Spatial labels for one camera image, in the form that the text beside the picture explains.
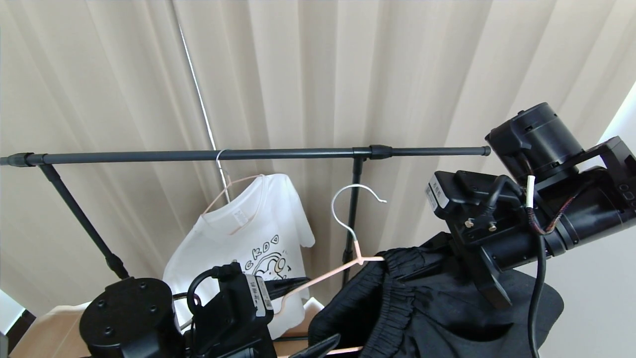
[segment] clothes rack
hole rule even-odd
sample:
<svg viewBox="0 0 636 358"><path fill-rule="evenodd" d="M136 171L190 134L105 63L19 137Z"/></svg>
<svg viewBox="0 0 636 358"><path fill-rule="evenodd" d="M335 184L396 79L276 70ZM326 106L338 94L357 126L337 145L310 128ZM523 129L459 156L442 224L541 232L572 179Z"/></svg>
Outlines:
<svg viewBox="0 0 636 358"><path fill-rule="evenodd" d="M117 277L128 277L121 259L115 255L95 227L91 224L84 211L66 187L57 173L54 164L80 163L113 163L113 162L168 162L168 161L215 161L219 150L180 150L164 152L102 152L102 153L71 153L71 154L35 154L17 153L0 158L0 166L39 167L46 178L53 184L55 190L78 219L88 236L106 258L106 264L115 272ZM218 159L221 161L241 161L251 159L317 159L317 158L351 158L353 159L352 183L360 183L364 161L386 159L390 157L420 157L431 155L489 155L490 147L463 148L392 148L386 145L370 145L354 148L301 148L301 149L247 149L223 150ZM349 198L348 225L352 229L356 224L359 188L352 188ZM353 237L347 233L342 262L353 258ZM349 269L343 272L343 286L349 280Z"/></svg>

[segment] curtain fold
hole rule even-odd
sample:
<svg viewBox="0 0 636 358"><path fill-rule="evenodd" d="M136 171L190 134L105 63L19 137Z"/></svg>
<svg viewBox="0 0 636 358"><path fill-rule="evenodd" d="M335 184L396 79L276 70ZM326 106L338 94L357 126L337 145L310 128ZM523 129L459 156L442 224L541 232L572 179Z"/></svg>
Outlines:
<svg viewBox="0 0 636 358"><path fill-rule="evenodd" d="M5 1L0 149L210 149L179 26L219 148L481 146L543 101L587 148L636 82L635 16L631 0ZM340 263L329 204L352 160L224 164L233 179L288 174L316 236L308 272ZM365 254L445 228L423 190L436 169L505 173L494 155L367 161L363 183L389 203L360 194ZM211 162L59 171L135 276L161 276L220 188ZM114 280L38 170L3 168L1 189L3 290L43 313Z"/></svg>

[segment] clothes hanger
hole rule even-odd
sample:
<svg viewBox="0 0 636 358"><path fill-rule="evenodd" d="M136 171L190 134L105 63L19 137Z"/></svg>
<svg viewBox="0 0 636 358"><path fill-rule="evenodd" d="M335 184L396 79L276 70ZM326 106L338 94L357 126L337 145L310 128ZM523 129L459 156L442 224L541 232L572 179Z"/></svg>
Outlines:
<svg viewBox="0 0 636 358"><path fill-rule="evenodd" d="M225 193L225 198L228 200L228 204L230 203L230 195L228 193L228 189L236 184L236 183L240 183L243 182L245 180L249 180L249 179L254 179L254 178L258 178L259 176L265 177L265 175L263 174L258 174L258 175L252 175L252 176L246 176L245 178L241 178L239 180L235 180L232 181L232 178L230 177L230 174L228 173L227 170L221 168L221 162L219 162L219 156L221 155L221 153L223 153L225 150L227 149L221 149L217 154L216 154L216 166L219 168L219 171L221 172L221 176L223 176L223 173L225 173L225 175L228 177L228 185L223 188L223 190L219 193L219 195L217 195L214 200L212 200L212 202L210 203L210 205L204 210L203 213L201 213L201 215L206 214L208 211L210 211L210 209L212 208L212 205L214 205L214 203L216 203L217 200L219 200L219 198Z"/></svg>
<svg viewBox="0 0 636 358"><path fill-rule="evenodd" d="M291 292L287 293L285 296L283 296L282 298L282 302L280 303L280 311L278 311L278 313L274 314L274 317L276 317L277 315L280 315L280 313L285 309L285 302L287 301L287 298L292 296L293 294L296 294L304 289L306 289L307 287L310 287L312 285L317 284L318 282L324 281L329 277L332 277L333 275L342 272L352 266L355 266L356 264L358 265L363 265L365 262L368 261L384 261L383 257L379 257L379 256L373 256L373 257L364 257L362 256L362 252L360 251L360 244L358 243L358 239L356 236L356 233L354 232L353 229L351 229L351 227L349 227L347 224L345 224L344 222L342 222L340 219L338 219L338 216L336 215L336 210L334 208L334 204L336 202L336 198L338 197L338 195L340 195L340 193L342 193L343 191L349 189L349 188L354 188L354 187L359 187L359 188L363 188L366 189L367 191L371 192L371 194L373 194L373 196L375 196L375 199L381 203L386 203L386 200L380 199L377 194L375 194L375 192L373 191L373 189L367 187L366 185L363 184L350 184L347 185L346 187L343 187L342 189L338 190L338 192L333 196L333 199L331 200L331 214L333 216L333 218L336 219L336 221L338 222L338 224L340 224L342 227L344 227L345 229L348 230L348 232L351 233L351 237L353 238L354 241L354 247L355 247L355 251L356 251L356 258L351 260L350 262L340 266L339 268L333 269L325 274L323 274L322 276L319 276L317 278L314 278L313 280L305 283L304 285L301 285L299 287L297 287L296 289L292 290ZM342 349L336 349L336 350L332 350L329 353L327 353L327 355L331 355L331 354L343 354L343 353L351 353L351 352L358 352L360 350L362 350L363 347L352 347L352 348L342 348Z"/></svg>

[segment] white label sticker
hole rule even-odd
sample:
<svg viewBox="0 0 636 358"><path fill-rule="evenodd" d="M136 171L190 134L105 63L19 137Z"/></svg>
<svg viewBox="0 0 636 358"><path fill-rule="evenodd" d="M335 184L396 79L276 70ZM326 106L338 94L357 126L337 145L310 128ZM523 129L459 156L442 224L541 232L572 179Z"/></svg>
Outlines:
<svg viewBox="0 0 636 358"><path fill-rule="evenodd" d="M265 317L265 305L263 304L263 298L261 297L261 292L258 290L258 283L256 282L256 277L254 275L245 275L247 278L247 284L249 285L249 291L252 294L252 301L254 303L254 308L256 309L257 317Z"/></svg>
<svg viewBox="0 0 636 358"><path fill-rule="evenodd" d="M448 200L446 194L444 194L444 191L441 190L441 185L439 184L439 181L437 180L437 176L435 174L433 174L433 177L429 182L429 186L431 187L433 195L435 196L435 199L437 199L439 205L442 208L446 208L446 205L448 205L450 200Z"/></svg>
<svg viewBox="0 0 636 358"><path fill-rule="evenodd" d="M265 302L265 308L273 311L274 307L272 306L270 293L267 292L267 286L265 286L265 281L263 281L263 278L260 276L256 277L256 281L258 282L258 287L261 289L261 295L263 296L263 301Z"/></svg>
<svg viewBox="0 0 636 358"><path fill-rule="evenodd" d="M433 194L433 190L430 185L426 185L426 197L429 198L429 203L431 204L433 211L437 210L439 204L437 203L437 200L435 200L435 194Z"/></svg>
<svg viewBox="0 0 636 358"><path fill-rule="evenodd" d="M245 216L243 210L241 209L237 209L235 212L232 213L232 215L235 219L237 219L237 222L241 227L245 226L245 224L247 224L247 222L249 221L249 219Z"/></svg>

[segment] black fabric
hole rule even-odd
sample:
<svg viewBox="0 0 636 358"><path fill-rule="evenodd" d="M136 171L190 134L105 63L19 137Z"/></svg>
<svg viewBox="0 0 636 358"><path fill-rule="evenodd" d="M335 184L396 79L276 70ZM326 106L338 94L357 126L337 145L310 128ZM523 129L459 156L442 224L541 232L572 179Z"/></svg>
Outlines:
<svg viewBox="0 0 636 358"><path fill-rule="evenodd" d="M313 345L335 333L338 348L364 346L361 357L531 357L527 317L534 278L509 270L499 277L513 303L495 310L466 277L432 276L418 287L397 278L447 260L424 248L396 248L368 263L309 326ZM543 344L563 311L546 285L539 303L537 340Z"/></svg>

